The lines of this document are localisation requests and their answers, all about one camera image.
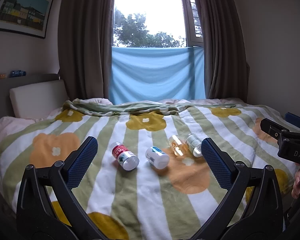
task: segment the window frame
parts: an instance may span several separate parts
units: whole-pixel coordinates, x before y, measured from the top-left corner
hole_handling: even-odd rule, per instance
[[[200,10],[200,4],[198,0],[194,0],[197,11]],[[192,12],[192,6],[190,0],[182,0],[182,6],[183,6],[183,15],[185,19],[185,26],[186,26],[186,42],[188,47],[193,46],[203,46],[203,33],[202,37],[196,37],[195,33],[195,24],[194,24],[194,16]]]

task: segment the brown curtain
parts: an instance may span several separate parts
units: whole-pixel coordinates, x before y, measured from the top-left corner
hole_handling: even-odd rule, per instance
[[[60,74],[70,100],[108,98],[114,0],[62,0]]]
[[[206,97],[240,98],[248,93],[248,67],[238,13],[233,0],[199,0],[204,37]]]

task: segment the blue cloth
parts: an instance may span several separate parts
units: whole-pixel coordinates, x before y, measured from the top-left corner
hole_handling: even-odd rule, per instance
[[[205,99],[203,48],[112,47],[110,101]]]

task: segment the textured blue pad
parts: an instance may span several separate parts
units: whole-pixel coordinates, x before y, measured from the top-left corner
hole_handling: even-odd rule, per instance
[[[68,170],[68,182],[66,185],[69,189],[79,186],[97,151],[98,142],[95,138],[92,138]]]
[[[300,117],[299,117],[299,116],[287,112],[287,113],[284,115],[284,119],[285,119],[287,122],[293,124],[294,126],[300,128]]]
[[[216,177],[220,187],[227,190],[231,189],[231,171],[207,139],[204,139],[201,143],[201,153],[207,161],[213,175]]]

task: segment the curtain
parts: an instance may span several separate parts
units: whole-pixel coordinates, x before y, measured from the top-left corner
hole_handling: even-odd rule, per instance
[[[112,48],[110,101],[205,99],[203,48]]]
[[[60,74],[70,100],[108,98],[114,0],[62,0]]]
[[[248,66],[233,0],[199,0],[204,45],[206,97],[240,98],[248,93]]]

